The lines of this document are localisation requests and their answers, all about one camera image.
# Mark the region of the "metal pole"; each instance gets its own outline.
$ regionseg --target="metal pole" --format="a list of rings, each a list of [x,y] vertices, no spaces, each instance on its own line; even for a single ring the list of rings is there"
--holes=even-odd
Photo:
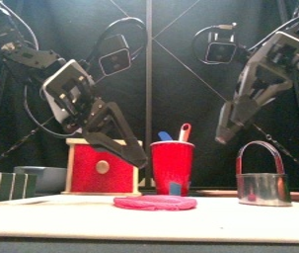
[[[151,0],[147,0],[147,30],[148,30],[148,47],[147,47],[147,104],[146,104],[146,153],[148,156],[148,166],[146,168],[146,187],[151,186],[151,153],[150,153],[150,144],[151,144],[151,46],[152,46],[152,3]]]

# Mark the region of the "red plastic cup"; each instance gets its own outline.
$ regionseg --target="red plastic cup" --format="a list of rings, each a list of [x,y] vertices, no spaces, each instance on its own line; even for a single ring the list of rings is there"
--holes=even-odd
[[[159,195],[187,196],[194,148],[194,144],[176,140],[151,144],[152,175]]]

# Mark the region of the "pink cloth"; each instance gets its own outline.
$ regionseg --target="pink cloth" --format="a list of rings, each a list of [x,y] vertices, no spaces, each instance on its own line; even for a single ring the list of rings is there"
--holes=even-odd
[[[115,207],[142,211],[182,211],[196,207],[196,200],[174,195],[146,195],[114,199]]]

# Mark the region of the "metal bucket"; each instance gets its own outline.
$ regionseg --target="metal bucket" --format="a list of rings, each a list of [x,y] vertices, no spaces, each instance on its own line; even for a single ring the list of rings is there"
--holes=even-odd
[[[246,148],[251,144],[262,145],[270,151],[277,168],[273,173],[242,174],[242,157]],[[274,146],[265,141],[252,141],[239,150],[236,158],[236,178],[239,203],[257,206],[290,207],[291,196],[287,187],[287,176],[283,171],[283,164],[279,153]]]

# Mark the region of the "round knob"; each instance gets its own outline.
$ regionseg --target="round knob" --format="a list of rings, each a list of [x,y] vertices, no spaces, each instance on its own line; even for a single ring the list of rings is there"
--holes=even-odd
[[[104,160],[99,161],[95,165],[98,173],[106,174],[110,170],[110,163]]]

